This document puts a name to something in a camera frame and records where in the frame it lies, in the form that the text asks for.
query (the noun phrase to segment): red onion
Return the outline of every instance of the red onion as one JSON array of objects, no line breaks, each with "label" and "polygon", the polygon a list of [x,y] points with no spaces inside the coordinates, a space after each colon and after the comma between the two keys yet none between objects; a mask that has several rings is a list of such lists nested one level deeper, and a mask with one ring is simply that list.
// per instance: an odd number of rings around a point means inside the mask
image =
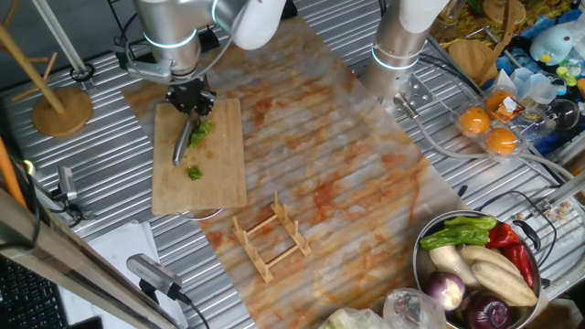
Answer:
[{"label": "red onion", "polygon": [[508,305],[491,292],[474,292],[461,307],[471,329],[507,329],[512,322]]},{"label": "red onion", "polygon": [[465,284],[455,274],[435,271],[425,284],[424,292],[436,300],[445,311],[459,307],[465,293]]}]

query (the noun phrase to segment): metal bowl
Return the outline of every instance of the metal bowl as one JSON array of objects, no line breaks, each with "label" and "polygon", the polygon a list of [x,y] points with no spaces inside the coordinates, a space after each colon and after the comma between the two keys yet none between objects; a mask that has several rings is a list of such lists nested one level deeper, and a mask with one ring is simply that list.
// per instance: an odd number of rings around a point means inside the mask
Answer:
[{"label": "metal bowl", "polygon": [[[453,219],[459,216],[465,216],[468,218],[479,218],[481,216],[491,216],[485,213],[481,213],[479,211],[472,211],[472,210],[456,210],[452,212],[448,212],[446,214],[440,215],[437,218],[433,219],[432,221],[425,226],[419,234],[417,238],[416,246],[414,247],[414,256],[413,256],[413,266],[414,266],[414,278],[417,282],[417,286],[419,290],[422,291],[422,287],[424,287],[425,283],[431,276],[431,274],[437,270],[435,264],[433,264],[431,260],[431,256],[429,252],[420,247],[420,240],[432,233],[440,231],[444,229],[444,225],[442,224],[445,220]],[[537,260],[532,254],[532,251],[528,247],[528,245],[524,242],[522,237],[520,238],[520,243],[526,246],[527,250],[527,257],[528,263],[530,264],[530,270],[532,270],[532,275],[534,276],[534,294],[540,298],[540,272],[538,271]],[[510,329],[522,328],[526,325],[532,318],[535,316],[535,311],[537,309],[537,305],[532,307],[515,307],[513,311],[513,318],[512,324],[510,325]],[[468,329],[468,327],[457,318],[454,313],[446,313],[447,316],[447,323],[452,326],[453,328],[457,329]]]}]

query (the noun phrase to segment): green bell pepper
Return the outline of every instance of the green bell pepper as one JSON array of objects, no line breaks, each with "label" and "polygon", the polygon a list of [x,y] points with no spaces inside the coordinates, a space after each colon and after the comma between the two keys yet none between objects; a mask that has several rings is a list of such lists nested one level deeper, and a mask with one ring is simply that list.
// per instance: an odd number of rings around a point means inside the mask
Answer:
[{"label": "green bell pepper", "polygon": [[189,144],[187,145],[189,148],[195,148],[199,142],[205,138],[205,136],[211,132],[211,122],[205,121],[200,124],[195,124],[193,130],[191,131],[191,138],[189,138]]},{"label": "green bell pepper", "polygon": [[480,218],[457,217],[444,222],[446,228],[455,227],[459,225],[474,225],[478,228],[492,229],[497,224],[497,219],[493,216],[483,216]]},{"label": "green bell pepper", "polygon": [[199,168],[197,168],[196,166],[188,167],[186,169],[186,174],[189,175],[191,180],[198,180],[199,178],[201,178],[201,172],[199,171]]},{"label": "green bell pepper", "polygon": [[433,233],[420,240],[420,246],[425,250],[431,250],[444,246],[457,246],[462,244],[483,246],[489,241],[487,229],[474,225],[459,225],[446,228]]}]

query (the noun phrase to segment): metal table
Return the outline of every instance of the metal table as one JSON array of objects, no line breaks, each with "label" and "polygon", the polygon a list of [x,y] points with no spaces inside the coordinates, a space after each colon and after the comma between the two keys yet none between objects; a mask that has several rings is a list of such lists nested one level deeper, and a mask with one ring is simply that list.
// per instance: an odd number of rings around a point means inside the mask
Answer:
[{"label": "metal table", "polygon": [[[295,3],[299,15],[358,75],[369,56],[378,27],[378,2],[297,0]],[[225,38],[221,31],[218,36]],[[424,52],[448,58],[432,40]],[[20,147],[37,167],[36,179],[46,189],[54,189],[58,182],[56,165],[70,165],[79,189],[76,202],[92,209],[97,217],[75,228],[81,237],[92,240],[131,220],[149,221],[161,262],[183,278],[185,291],[207,317],[210,326],[255,327],[198,224],[174,216],[156,217],[150,212],[153,146],[121,94],[121,90],[139,80],[122,71],[113,54],[97,58],[91,64],[96,68],[93,80],[97,87],[90,93],[93,117],[79,133],[68,138],[40,135],[32,126],[30,112],[39,98],[38,92],[20,102],[10,102],[11,96],[29,89],[31,84],[0,94]],[[469,99],[473,94],[471,89],[445,70],[423,63],[417,65],[415,75],[431,92],[432,102],[419,108],[419,112],[432,137],[452,151],[481,152],[471,140],[461,136],[449,115],[449,109],[456,109]],[[51,75],[48,84],[53,89],[76,85],[68,71]],[[549,187],[556,182],[539,164],[447,158],[432,149],[413,122],[400,113],[395,117],[453,189],[469,186],[463,199],[471,208],[507,190],[519,190],[534,199],[554,191]],[[527,215],[528,207],[523,200],[511,196],[500,199],[485,211],[510,218],[518,212]],[[542,218],[531,218],[528,222],[543,239],[543,247],[537,252],[540,259],[550,246],[552,230]],[[582,216],[578,210],[573,210],[563,220],[554,219],[554,223],[559,239],[541,269],[542,276],[554,283],[547,289],[551,299],[585,276],[585,271],[579,269],[573,269],[569,276],[564,275],[569,268],[580,266],[582,262],[585,252]],[[183,310],[190,325],[202,327],[190,308]]]}]

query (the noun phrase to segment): red chili pepper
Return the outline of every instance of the red chili pepper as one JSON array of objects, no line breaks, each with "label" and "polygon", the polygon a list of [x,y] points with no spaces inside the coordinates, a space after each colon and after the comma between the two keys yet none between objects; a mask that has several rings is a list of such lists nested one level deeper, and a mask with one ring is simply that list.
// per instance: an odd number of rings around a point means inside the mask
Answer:
[{"label": "red chili pepper", "polygon": [[524,281],[528,284],[528,287],[533,288],[534,278],[532,277],[532,271],[530,270],[528,256],[526,254],[527,249],[523,245],[515,244],[504,247],[505,257],[516,265],[520,273],[522,273],[522,277],[524,277]]},{"label": "red chili pepper", "polygon": [[517,244],[520,239],[514,230],[506,223],[497,223],[490,229],[490,240],[485,244],[486,248],[502,248],[509,244]]}]

